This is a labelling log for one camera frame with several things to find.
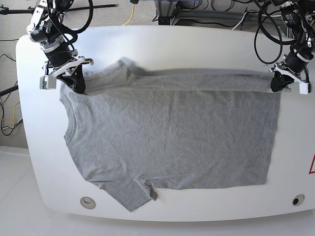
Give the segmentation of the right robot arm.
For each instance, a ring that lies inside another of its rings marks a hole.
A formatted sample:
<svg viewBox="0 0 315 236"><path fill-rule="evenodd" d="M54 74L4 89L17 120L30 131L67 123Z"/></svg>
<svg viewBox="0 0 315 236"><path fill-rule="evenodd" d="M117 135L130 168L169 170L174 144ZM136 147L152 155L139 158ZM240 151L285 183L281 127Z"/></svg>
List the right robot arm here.
<svg viewBox="0 0 315 236"><path fill-rule="evenodd" d="M91 0L88 3L88 19L80 29L70 29L61 22L61 16L73 5L72 0L40 0L35 7L27 33L31 41L40 44L47 58L44 75L40 77L40 89L55 89L60 80L76 93L84 93L86 84L82 65L92 65L93 60L79 56L73 43L92 21L94 5Z"/></svg>

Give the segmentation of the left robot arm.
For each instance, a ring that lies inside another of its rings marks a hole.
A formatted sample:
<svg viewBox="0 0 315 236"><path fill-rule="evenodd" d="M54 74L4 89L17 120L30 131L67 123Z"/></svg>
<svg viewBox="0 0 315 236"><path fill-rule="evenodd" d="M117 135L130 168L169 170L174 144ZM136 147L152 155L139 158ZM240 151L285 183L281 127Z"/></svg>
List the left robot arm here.
<svg viewBox="0 0 315 236"><path fill-rule="evenodd" d="M274 74L271 81L271 91L279 92L289 84L298 83L300 94L312 91L312 82L307 65L313 60L315 52L315 2L313 0L268 0L264 4L254 1L259 8L257 23L258 32L261 31L268 39L280 46L280 52L275 60L264 64L273 64L270 72ZM278 12L284 25L291 30L293 40L283 41L280 29L267 12L269 5L278 6Z"/></svg>

